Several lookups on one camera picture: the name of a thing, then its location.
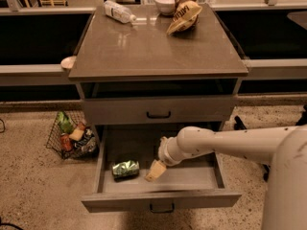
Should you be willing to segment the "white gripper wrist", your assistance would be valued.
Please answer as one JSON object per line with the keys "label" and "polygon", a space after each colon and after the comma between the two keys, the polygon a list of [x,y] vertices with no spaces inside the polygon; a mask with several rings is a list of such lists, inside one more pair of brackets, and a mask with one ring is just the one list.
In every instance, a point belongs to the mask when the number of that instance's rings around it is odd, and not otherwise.
{"label": "white gripper wrist", "polygon": [[153,182],[158,179],[166,171],[166,166],[173,167],[185,159],[185,153],[179,148],[176,137],[160,138],[160,146],[158,149],[159,160],[154,160],[151,164],[149,172],[145,179]]}

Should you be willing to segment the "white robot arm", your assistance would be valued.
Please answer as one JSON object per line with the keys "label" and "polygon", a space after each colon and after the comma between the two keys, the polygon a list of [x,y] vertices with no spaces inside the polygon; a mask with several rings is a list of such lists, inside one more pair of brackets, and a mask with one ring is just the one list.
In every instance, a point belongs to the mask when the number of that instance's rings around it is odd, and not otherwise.
{"label": "white robot arm", "polygon": [[270,166],[262,230],[307,230],[307,126],[218,132],[187,126],[160,139],[146,179],[154,181],[168,167],[211,152]]}

